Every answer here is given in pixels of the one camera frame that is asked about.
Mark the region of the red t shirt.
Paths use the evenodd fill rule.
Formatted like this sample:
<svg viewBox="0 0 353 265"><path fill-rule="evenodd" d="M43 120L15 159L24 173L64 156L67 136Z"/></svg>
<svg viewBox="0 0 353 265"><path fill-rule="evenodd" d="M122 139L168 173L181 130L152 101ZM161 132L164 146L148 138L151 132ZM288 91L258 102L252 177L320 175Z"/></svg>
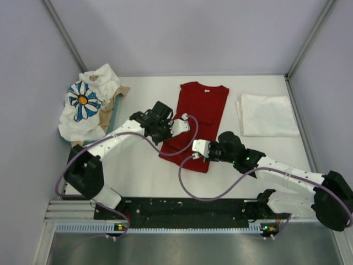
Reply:
<svg viewBox="0 0 353 265"><path fill-rule="evenodd" d="M209 87L198 82L181 84L174 119L185 113L196 119L188 120L190 131L165 141L161 151L178 152L191 142L194 135L197 140L216 140L228 94L229 89L225 86Z"/></svg>

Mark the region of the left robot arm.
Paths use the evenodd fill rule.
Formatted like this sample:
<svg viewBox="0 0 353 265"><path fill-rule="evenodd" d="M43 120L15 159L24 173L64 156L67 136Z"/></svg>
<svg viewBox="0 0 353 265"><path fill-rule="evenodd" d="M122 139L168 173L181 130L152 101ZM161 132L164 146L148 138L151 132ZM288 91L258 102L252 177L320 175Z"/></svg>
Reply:
<svg viewBox="0 0 353 265"><path fill-rule="evenodd" d="M158 101L152 109L135 112L118 129L87 147L71 149L63 178L79 198L93 200L106 206L113 219L124 215L122 196L104 179L104 168L123 150L138 140L150 137L155 144L172 138L173 110Z"/></svg>

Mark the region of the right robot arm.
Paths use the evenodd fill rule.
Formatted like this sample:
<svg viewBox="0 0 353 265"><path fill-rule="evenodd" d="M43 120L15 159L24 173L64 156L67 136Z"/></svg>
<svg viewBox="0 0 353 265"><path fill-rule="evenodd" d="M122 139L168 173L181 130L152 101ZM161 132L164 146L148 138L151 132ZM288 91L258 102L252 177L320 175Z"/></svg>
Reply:
<svg viewBox="0 0 353 265"><path fill-rule="evenodd" d="M266 190L258 196L257 210L263 218L282 213L316 218L338 232L352 226L352 189L338 172L320 174L285 165L246 148L231 131L216 141L196 140L192 148L206 162L227 162L245 176L284 187L286 192Z"/></svg>

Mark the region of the teal plastic bin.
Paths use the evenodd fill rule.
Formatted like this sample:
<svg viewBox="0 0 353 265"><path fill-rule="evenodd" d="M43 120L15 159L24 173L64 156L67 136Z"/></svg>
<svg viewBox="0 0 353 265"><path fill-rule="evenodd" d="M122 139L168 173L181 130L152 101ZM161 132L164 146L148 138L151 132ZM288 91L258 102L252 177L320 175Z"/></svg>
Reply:
<svg viewBox="0 0 353 265"><path fill-rule="evenodd" d="M115 103L114 106L112 108L112 110L110 111L110 114L105 118L101 118L101 122L103 123L103 130L105 131L105 134L109 134L114 130L114 124L115 124L115 119L117 116L117 113L119 112L119 107L120 107L120 102L121 102L121 98L122 98L122 94L118 94L115 97ZM74 142L69 142L66 141L64 138L61 138L62 142L64 142L67 145L70 146L75 146L75 145L80 145L80 146L84 146L84 145L88 145L91 144L93 142L95 142L95 140L93 141L74 141Z"/></svg>

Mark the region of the folded white t shirt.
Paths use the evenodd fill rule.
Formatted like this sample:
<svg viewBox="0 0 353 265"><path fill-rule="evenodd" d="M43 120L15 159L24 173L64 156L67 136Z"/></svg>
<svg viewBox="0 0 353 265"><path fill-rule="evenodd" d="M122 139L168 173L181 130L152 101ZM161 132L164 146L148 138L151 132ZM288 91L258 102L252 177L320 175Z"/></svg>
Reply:
<svg viewBox="0 0 353 265"><path fill-rule="evenodd" d="M236 101L240 131L247 137L298 137L299 129L287 96L241 94Z"/></svg>

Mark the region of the tan t shirt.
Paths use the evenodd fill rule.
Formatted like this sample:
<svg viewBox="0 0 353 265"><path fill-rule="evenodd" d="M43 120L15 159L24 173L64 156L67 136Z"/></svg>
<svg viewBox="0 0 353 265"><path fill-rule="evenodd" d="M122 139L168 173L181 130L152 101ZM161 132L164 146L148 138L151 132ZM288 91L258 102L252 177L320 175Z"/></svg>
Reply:
<svg viewBox="0 0 353 265"><path fill-rule="evenodd" d="M77 87L84 89L71 100L77 104L77 112L70 129L72 146L82 146L104 137L110 130L110 123L115 113L116 97L125 96L130 88L122 87L116 74L98 74L85 72L79 75Z"/></svg>

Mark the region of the white crumpled t shirt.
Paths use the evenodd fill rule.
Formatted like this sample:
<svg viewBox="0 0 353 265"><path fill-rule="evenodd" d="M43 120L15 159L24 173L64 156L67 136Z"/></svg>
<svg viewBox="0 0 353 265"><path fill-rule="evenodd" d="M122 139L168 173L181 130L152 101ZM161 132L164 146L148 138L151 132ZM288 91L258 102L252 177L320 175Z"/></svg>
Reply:
<svg viewBox="0 0 353 265"><path fill-rule="evenodd" d="M100 101L108 104L113 98L116 90L120 87L120 80L106 63L95 71L88 71L79 74L79 80L88 84L88 88L93 91Z"/></svg>

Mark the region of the white flower print t shirt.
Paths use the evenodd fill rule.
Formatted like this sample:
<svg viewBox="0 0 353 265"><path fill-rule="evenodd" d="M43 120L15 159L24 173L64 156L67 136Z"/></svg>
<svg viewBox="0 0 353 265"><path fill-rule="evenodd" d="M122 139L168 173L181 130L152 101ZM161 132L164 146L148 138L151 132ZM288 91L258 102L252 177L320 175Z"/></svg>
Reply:
<svg viewBox="0 0 353 265"><path fill-rule="evenodd" d="M65 107L58 129L68 142L96 141L105 135L99 126L100 111L106 100L100 99L89 84L78 81L70 86L65 96Z"/></svg>

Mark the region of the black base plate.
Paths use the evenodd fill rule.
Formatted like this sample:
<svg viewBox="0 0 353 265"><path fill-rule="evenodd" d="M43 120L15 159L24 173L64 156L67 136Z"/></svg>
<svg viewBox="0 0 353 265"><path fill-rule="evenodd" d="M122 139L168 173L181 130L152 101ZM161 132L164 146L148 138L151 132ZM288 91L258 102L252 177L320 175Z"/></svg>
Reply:
<svg viewBox="0 0 353 265"><path fill-rule="evenodd" d="M126 197L117 207L133 229L245 228L249 221L284 219L255 199L218 199L200 202L193 198Z"/></svg>

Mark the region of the right aluminium frame post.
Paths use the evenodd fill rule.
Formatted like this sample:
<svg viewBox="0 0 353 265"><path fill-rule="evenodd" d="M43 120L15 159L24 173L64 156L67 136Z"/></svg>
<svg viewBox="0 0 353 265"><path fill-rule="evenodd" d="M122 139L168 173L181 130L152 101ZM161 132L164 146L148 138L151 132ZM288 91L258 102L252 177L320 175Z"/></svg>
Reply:
<svg viewBox="0 0 353 265"><path fill-rule="evenodd" d="M311 46L313 45L314 41L316 40L318 34L320 33L322 27L324 26L325 22L329 18L330 14L334 10L337 0L328 0L325 1L325 5L322 11L319 13L317 20L315 21L314 25L312 26L309 34L307 35L303 45L301 46L298 54L296 55L293 63L291 64L288 72L285 74L285 79L289 80L297 71L298 67L300 66L301 62L304 60L307 52L310 50Z"/></svg>

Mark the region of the aluminium frame post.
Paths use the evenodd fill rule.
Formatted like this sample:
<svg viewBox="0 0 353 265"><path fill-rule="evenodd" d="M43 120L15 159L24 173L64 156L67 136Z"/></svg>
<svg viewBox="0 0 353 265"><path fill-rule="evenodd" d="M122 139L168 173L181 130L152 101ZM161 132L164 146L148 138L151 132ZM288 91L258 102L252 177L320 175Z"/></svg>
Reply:
<svg viewBox="0 0 353 265"><path fill-rule="evenodd" d="M85 63L83 62L74 42L72 41L72 38L70 37L66 27L64 26L59 14L57 13L52 2L50 0L41 0L41 3L43 4L44 8L46 9L51 20L53 21L56 29L58 30L60 37L62 38L66 48L68 49L69 53L71 54L74 62L76 63L77 67L79 68L79 70L81 72L87 71L87 67L86 67Z"/></svg>
<svg viewBox="0 0 353 265"><path fill-rule="evenodd" d="M324 26L325 22L329 18L330 14L334 10L337 0L328 0L325 1L325 5L322 11L319 13L317 20L315 21L314 25L312 26L309 34L307 35L303 45L301 46L298 54L296 55L293 63L291 64L288 72L285 74L285 79L289 80L297 71L298 67L300 66L301 62L304 60L307 52L310 50L311 46L313 45L314 41L316 40L318 34L320 33L322 27Z"/></svg>

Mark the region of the left aluminium frame post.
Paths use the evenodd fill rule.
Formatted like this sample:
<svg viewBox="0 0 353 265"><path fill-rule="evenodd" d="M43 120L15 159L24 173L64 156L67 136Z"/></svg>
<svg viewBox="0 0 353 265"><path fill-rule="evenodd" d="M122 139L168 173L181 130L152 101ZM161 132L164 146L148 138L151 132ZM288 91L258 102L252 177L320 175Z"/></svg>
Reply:
<svg viewBox="0 0 353 265"><path fill-rule="evenodd" d="M74 42L72 41L72 38L70 37L66 27L64 26L59 14L57 13L52 2L50 0L41 0L41 3L43 4L44 8L46 9L51 20L53 21L56 29L58 30L60 37L62 38L66 48L68 49L69 53L71 54L74 62L76 63L77 67L79 68L79 70L81 72L87 71L87 67L86 67L85 63L83 62Z"/></svg>

